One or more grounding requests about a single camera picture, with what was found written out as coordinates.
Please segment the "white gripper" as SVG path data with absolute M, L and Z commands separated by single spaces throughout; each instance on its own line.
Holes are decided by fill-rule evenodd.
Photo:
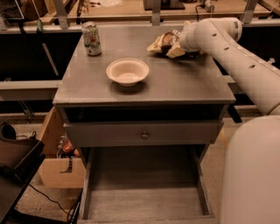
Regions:
M 197 52 L 200 49 L 200 23 L 185 21 L 183 30 L 179 34 L 178 43 L 173 45 L 167 52 L 167 56 L 171 59 L 187 53 Z

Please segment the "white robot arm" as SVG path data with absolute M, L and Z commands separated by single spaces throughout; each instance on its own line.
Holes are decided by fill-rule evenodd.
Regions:
M 225 157 L 220 224 L 280 224 L 280 72 L 238 44 L 235 17 L 185 21 L 179 47 L 214 57 L 262 113 L 231 137 Z

